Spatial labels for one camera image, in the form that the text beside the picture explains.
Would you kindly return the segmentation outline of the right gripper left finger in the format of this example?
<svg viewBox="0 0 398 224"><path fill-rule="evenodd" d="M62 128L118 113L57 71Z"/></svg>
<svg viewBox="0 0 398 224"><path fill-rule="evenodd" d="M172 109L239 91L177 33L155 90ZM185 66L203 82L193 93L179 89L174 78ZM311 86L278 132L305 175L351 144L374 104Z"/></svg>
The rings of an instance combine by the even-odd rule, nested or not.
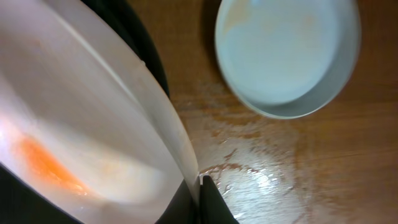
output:
<svg viewBox="0 0 398 224"><path fill-rule="evenodd" d="M183 180L165 212L155 224L195 224L196 222L197 208Z"/></svg>

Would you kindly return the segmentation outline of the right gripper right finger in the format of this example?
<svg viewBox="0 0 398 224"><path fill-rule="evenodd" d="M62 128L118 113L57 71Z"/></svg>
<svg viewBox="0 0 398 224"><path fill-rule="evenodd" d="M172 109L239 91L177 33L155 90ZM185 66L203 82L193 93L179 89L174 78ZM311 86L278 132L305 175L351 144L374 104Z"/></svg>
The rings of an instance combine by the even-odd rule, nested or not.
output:
<svg viewBox="0 0 398 224"><path fill-rule="evenodd" d="M213 179L204 175L200 187L200 218L204 224L239 224L233 217Z"/></svg>

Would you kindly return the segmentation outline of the white plate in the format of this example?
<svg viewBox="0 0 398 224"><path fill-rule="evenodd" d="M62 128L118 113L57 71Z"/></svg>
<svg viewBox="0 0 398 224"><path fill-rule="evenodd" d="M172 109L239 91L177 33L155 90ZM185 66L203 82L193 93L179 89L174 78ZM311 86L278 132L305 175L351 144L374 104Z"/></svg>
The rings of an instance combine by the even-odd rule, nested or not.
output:
<svg viewBox="0 0 398 224"><path fill-rule="evenodd" d="M156 223L198 163L147 64L82 1L1 2L1 165L81 223Z"/></svg>
<svg viewBox="0 0 398 224"><path fill-rule="evenodd" d="M309 115L351 78L361 48L354 0L222 0L215 52L231 91L274 119Z"/></svg>

